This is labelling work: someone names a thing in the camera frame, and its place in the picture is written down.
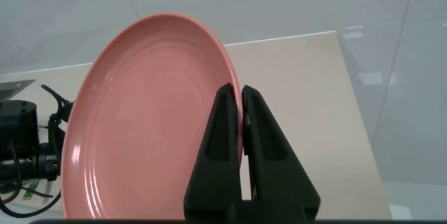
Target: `black clamp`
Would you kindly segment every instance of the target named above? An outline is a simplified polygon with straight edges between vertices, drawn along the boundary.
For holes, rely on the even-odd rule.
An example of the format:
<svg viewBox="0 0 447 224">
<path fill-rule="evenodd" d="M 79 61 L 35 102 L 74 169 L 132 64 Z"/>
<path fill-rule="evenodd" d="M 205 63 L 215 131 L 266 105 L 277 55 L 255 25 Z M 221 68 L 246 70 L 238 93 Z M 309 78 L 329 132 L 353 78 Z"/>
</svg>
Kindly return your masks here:
<svg viewBox="0 0 447 224">
<path fill-rule="evenodd" d="M 231 84 L 216 94 L 194 165 L 184 214 L 191 221 L 314 220 L 320 197 L 261 94 L 245 86 L 244 152 L 251 200 L 242 200 L 237 110 Z"/>
</svg>

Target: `pink plate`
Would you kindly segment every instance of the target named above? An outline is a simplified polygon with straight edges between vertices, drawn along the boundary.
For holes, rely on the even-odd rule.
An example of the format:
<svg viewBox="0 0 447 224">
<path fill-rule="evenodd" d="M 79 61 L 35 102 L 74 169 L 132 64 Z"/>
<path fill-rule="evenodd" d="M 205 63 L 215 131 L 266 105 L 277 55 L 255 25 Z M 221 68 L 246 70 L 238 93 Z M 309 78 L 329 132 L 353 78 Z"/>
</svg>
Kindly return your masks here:
<svg viewBox="0 0 447 224">
<path fill-rule="evenodd" d="M 91 67 L 62 153 L 67 218 L 184 219 L 183 199 L 214 96 L 231 82 L 219 39 L 174 13 L 121 32 Z M 242 138 L 239 133 L 239 155 Z"/>
</svg>

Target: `beige table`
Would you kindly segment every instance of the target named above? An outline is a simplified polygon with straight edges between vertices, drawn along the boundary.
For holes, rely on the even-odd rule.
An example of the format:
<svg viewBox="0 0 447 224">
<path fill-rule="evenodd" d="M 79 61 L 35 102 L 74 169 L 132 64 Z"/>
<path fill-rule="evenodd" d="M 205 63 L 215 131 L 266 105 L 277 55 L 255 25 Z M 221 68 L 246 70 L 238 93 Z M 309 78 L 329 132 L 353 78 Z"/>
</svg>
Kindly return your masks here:
<svg viewBox="0 0 447 224">
<path fill-rule="evenodd" d="M 388 219 L 388 201 L 369 146 L 335 32 L 227 45 L 241 87 L 261 92 L 321 196 L 317 218 Z M 46 124 L 56 103 L 47 84 L 73 100 L 90 65 L 0 75 L 0 82 L 37 79 L 16 95 L 38 105 Z M 249 198 L 246 160 L 242 194 Z M 46 185 L 41 183 L 39 190 Z M 52 192 L 59 190 L 58 184 Z M 24 204 L 20 200 L 15 204 Z M 26 204 L 41 207 L 34 197 Z M 61 203 L 53 207 L 61 211 Z"/>
</svg>

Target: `gray floor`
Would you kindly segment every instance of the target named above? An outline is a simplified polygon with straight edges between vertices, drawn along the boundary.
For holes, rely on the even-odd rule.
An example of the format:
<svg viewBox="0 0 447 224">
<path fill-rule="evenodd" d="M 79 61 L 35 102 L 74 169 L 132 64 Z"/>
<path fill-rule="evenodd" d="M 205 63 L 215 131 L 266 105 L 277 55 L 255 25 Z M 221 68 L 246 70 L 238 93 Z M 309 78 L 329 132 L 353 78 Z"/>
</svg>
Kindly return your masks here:
<svg viewBox="0 0 447 224">
<path fill-rule="evenodd" d="M 447 0 L 0 0 L 0 74 L 92 62 L 161 11 L 223 43 L 336 30 L 390 203 L 447 218 Z"/>
</svg>

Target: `black cable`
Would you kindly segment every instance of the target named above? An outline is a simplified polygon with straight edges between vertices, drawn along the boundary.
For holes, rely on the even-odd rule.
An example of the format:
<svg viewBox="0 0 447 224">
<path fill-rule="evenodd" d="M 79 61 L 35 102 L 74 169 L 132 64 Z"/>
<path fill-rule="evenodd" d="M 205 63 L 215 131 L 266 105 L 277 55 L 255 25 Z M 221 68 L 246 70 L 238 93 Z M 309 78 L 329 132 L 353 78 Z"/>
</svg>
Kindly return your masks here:
<svg viewBox="0 0 447 224">
<path fill-rule="evenodd" d="M 34 189 L 31 189 L 31 188 L 26 188 L 26 187 L 21 187 L 20 189 L 22 189 L 22 190 L 26 190 L 26 191 L 30 191 L 30 192 L 32 192 L 33 194 L 35 194 L 35 195 L 37 195 L 37 196 L 41 196 L 41 197 L 46 197 L 46 198 L 53 198 L 54 196 L 53 195 L 48 195 L 48 194 L 46 194 L 46 193 L 41 193 L 41 192 L 38 192 L 38 191 L 36 191 L 36 190 L 34 190 Z"/>
<path fill-rule="evenodd" d="M 48 121 L 48 141 L 52 142 L 52 146 L 54 149 L 54 152 L 56 153 L 56 157 L 57 157 L 57 162 L 58 162 L 58 166 L 59 169 L 61 169 L 61 156 L 56 148 L 56 143 L 54 141 L 54 127 L 57 127 L 57 124 L 54 125 L 55 123 L 57 123 L 57 120 L 54 118 L 54 115 L 52 115 L 50 117 L 50 120 Z M 43 213 L 44 211 L 47 211 L 49 208 L 51 208 L 52 206 L 54 206 L 54 204 L 57 203 L 57 201 L 61 198 L 61 191 L 59 191 L 59 193 L 56 195 L 56 197 L 50 202 L 48 203 L 46 206 L 44 206 L 43 208 L 31 212 L 31 213 L 26 213 L 26 214 L 20 214 L 17 212 L 14 212 L 12 210 L 10 210 L 1 200 L 0 198 L 0 210 L 2 210 L 2 212 L 4 212 L 5 214 L 8 214 L 9 216 L 15 217 L 15 218 L 28 218 L 28 217 L 32 217 L 32 216 L 36 216 L 38 214 Z"/>
<path fill-rule="evenodd" d="M 13 191 L 13 194 L 11 194 L 9 197 L 7 197 L 5 200 L 2 200 L 0 198 L 0 201 L 3 204 L 12 202 L 20 193 L 20 188 L 22 187 L 22 171 L 20 170 L 20 164 L 19 160 L 17 158 L 17 153 L 15 151 L 15 141 L 13 139 L 10 140 L 10 147 L 11 147 L 11 154 L 13 155 L 13 160 L 15 164 L 15 169 L 17 172 L 17 183 L 15 184 L 15 189 Z"/>
</svg>

